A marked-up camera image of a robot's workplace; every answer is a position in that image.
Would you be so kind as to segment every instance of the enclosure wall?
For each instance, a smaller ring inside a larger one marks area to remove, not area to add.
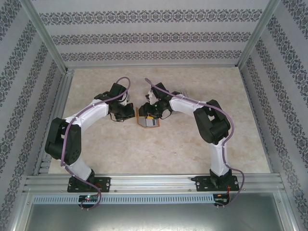
[[[61,72],[17,0],[0,2],[0,230],[32,175]]]
[[[308,229],[308,1],[280,2],[242,69],[272,168]]]
[[[68,67],[235,65],[269,0],[33,1]]]

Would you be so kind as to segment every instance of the purple cable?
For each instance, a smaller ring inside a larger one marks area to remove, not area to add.
[[[104,101],[101,101],[101,102],[98,102],[98,103],[89,105],[88,107],[84,108],[82,111],[80,111],[80,112],[71,120],[71,122],[69,122],[69,124],[67,125],[67,128],[66,128],[66,131],[65,131],[64,141],[63,141],[63,148],[62,148],[62,155],[61,155],[61,166],[62,166],[62,167],[64,166],[65,169],[66,169],[66,171],[68,171],[69,174],[71,174],[73,177],[75,177],[75,178],[78,179],[79,181],[84,182],[85,184],[87,184],[87,185],[89,185],[89,186],[95,188],[95,189],[97,190],[99,196],[100,196],[100,199],[97,201],[97,203],[96,203],[95,205],[93,205],[91,208],[87,208],[87,210],[91,210],[91,209],[95,208],[96,206],[98,206],[98,204],[100,203],[101,198],[102,198],[102,192],[101,192],[101,190],[100,190],[98,187],[96,187],[94,184],[91,184],[91,183],[87,182],[86,180],[83,180],[82,178],[76,176],[76,175],[66,166],[66,164],[64,163],[65,149],[66,149],[66,143],[67,143],[67,135],[68,135],[69,129],[71,128],[71,126],[72,126],[72,124],[74,123],[74,121],[75,121],[79,116],[81,116],[83,113],[85,113],[87,110],[89,110],[89,109],[91,109],[91,108],[93,108],[93,107],[95,107],[95,106],[97,106],[97,105],[99,105],[99,104],[102,104],[102,103],[105,103],[105,102],[108,102],[108,101],[111,101],[111,100],[118,99],[118,98],[120,98],[121,96],[123,96],[124,94],[126,94],[126,93],[128,92],[128,90],[129,90],[129,88],[130,88],[130,79],[129,79],[128,77],[121,77],[121,78],[119,78],[119,79],[116,81],[116,83],[118,83],[120,80],[122,80],[122,79],[124,79],[124,78],[128,80],[128,87],[127,87],[127,89],[126,89],[123,93],[121,93],[121,94],[119,94],[118,96],[115,96],[115,97],[113,97],[113,98],[110,98],[110,99],[107,99],[107,100],[104,100]],[[85,209],[85,208],[82,207],[82,204],[83,204],[83,202],[81,202],[80,206],[81,206],[81,209],[83,210],[83,209]]]
[[[187,97],[180,97],[180,96],[178,96],[178,95],[174,95],[174,94],[170,93],[169,91],[166,91],[166,90],[163,90],[163,89],[157,87],[157,86],[154,85],[148,78],[144,78],[144,79],[145,79],[145,81],[146,81],[147,83],[149,83],[152,87],[154,87],[154,88],[156,88],[156,89],[158,89],[158,90],[160,90],[160,91],[162,91],[162,92],[164,92],[164,93],[166,93],[166,94],[168,94],[168,95],[171,95],[172,97],[175,97],[175,98],[178,98],[178,99],[184,99],[184,100],[186,100],[186,101],[189,101],[189,102],[192,102],[192,103],[197,103],[197,104],[199,104],[199,105],[202,105],[202,106],[209,107],[209,108],[212,108],[212,109],[214,109],[214,110],[217,110],[217,111],[223,113],[223,114],[226,116],[226,118],[230,121],[232,130],[231,130],[230,135],[227,136],[227,138],[224,140],[224,142],[222,142],[222,149],[221,149],[221,150],[222,150],[222,160],[223,160],[223,163],[225,164],[225,166],[226,166],[228,169],[231,169],[231,170],[233,170],[233,171],[237,171],[237,172],[241,173],[241,175],[242,175],[242,177],[243,177],[242,184],[241,184],[239,190],[237,191],[237,193],[236,193],[236,195],[234,196],[234,198],[232,199],[232,201],[230,201],[230,202],[227,204],[227,205],[230,205],[231,202],[233,202],[233,201],[238,197],[238,195],[240,194],[240,192],[241,192],[241,190],[242,190],[242,188],[243,188],[244,182],[245,182],[245,175],[244,175],[244,173],[243,173],[241,170],[239,170],[239,169],[230,167],[230,166],[227,164],[227,162],[226,162],[225,147],[224,147],[224,145],[226,144],[226,142],[227,142],[227,141],[233,136],[233,134],[234,134],[234,123],[233,123],[233,120],[231,119],[231,117],[230,117],[226,112],[224,112],[223,110],[221,110],[221,109],[218,108],[218,107],[215,107],[215,106],[212,106],[212,105],[209,105],[209,104],[206,104],[206,103],[202,103],[202,102],[200,102],[200,101],[192,100],[192,99],[189,99],[189,98],[187,98]]]

